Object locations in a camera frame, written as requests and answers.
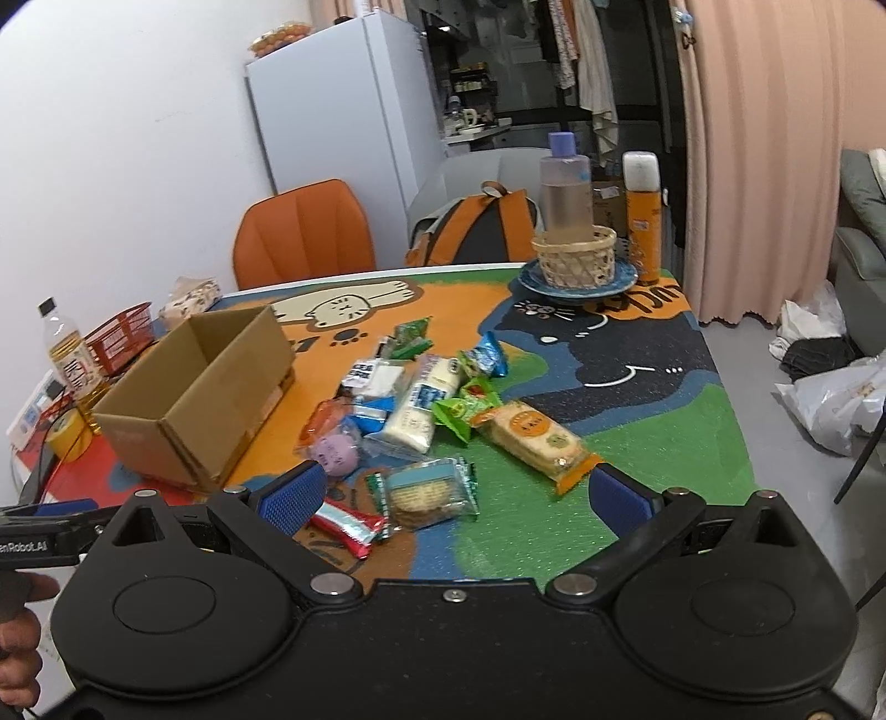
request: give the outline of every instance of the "blue plate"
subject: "blue plate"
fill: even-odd
[[[627,260],[616,258],[615,277],[612,279],[612,282],[601,287],[579,290],[549,285],[545,276],[541,274],[538,259],[535,259],[523,266],[520,274],[517,276],[517,280],[527,290],[532,290],[539,295],[544,295],[547,298],[567,305],[580,305],[589,300],[599,300],[600,298],[618,295],[625,290],[630,290],[637,282],[637,269]]]

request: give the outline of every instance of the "metal chair leg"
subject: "metal chair leg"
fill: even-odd
[[[871,589],[867,591],[864,597],[855,604],[855,612],[858,612],[859,610],[861,610],[862,607],[873,600],[876,594],[884,587],[886,587],[886,573],[880,575],[877,582],[871,586]]]
[[[874,453],[874,450],[876,449],[877,444],[882,439],[884,432],[886,432],[886,403],[883,403],[883,412],[880,415],[880,419],[877,421],[877,427],[874,428],[874,432],[871,434],[870,439],[867,441],[865,448],[861,451],[859,459],[856,460],[855,465],[852,466],[852,472],[849,473],[849,477],[846,478],[843,486],[840,488],[840,491],[836,494],[836,497],[834,498],[834,505],[839,505],[840,501],[845,497],[846,493],[849,492],[849,488],[852,487],[852,483],[855,482],[856,478],[858,478],[861,474],[861,471],[864,470],[867,461]]]

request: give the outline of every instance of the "gray sofa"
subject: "gray sofa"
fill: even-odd
[[[886,197],[867,153],[843,150],[835,237],[837,298],[865,355],[886,348]]]

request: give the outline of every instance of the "red plastic basket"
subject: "red plastic basket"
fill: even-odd
[[[86,336],[98,363],[108,377],[120,372],[156,340],[149,302],[118,313]]]

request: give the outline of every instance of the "orange backpack strap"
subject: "orange backpack strap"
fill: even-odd
[[[416,246],[406,253],[406,266],[408,268],[420,268],[428,259],[428,243],[431,242],[431,234],[423,232],[418,238]]]
[[[504,195],[499,200],[499,214],[508,246],[508,260],[529,262],[535,257],[535,250],[532,249],[535,225],[529,213],[526,190],[515,190]]]
[[[464,236],[493,200],[495,198],[488,195],[470,195],[462,200],[443,225],[424,264],[451,265],[458,248],[462,246]]]

